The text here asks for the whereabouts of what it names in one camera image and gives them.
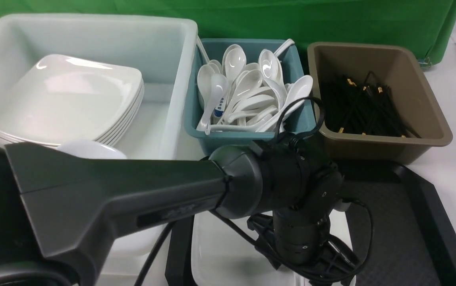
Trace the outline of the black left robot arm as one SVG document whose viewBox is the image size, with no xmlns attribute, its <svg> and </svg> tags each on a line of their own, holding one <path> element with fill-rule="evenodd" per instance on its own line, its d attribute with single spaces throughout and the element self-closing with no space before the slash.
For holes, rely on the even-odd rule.
<svg viewBox="0 0 456 286">
<path fill-rule="evenodd" d="M 208 159 L 87 159 L 35 143 L 0 148 L 0 286 L 93 286 L 114 241 L 210 212 L 275 267 L 327 285 L 363 268 L 329 234 L 344 178 L 283 133 Z"/>
</svg>

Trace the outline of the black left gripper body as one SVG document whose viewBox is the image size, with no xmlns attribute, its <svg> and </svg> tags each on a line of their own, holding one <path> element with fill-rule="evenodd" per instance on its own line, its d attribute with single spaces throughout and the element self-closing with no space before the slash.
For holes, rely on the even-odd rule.
<svg viewBox="0 0 456 286">
<path fill-rule="evenodd" d="M 247 226 L 257 233 L 255 248 L 271 266 L 288 267 L 306 285 L 352 285 L 359 273 L 359 257 L 331 234 L 330 212 L 311 222 L 290 209 L 255 214 Z"/>
</svg>

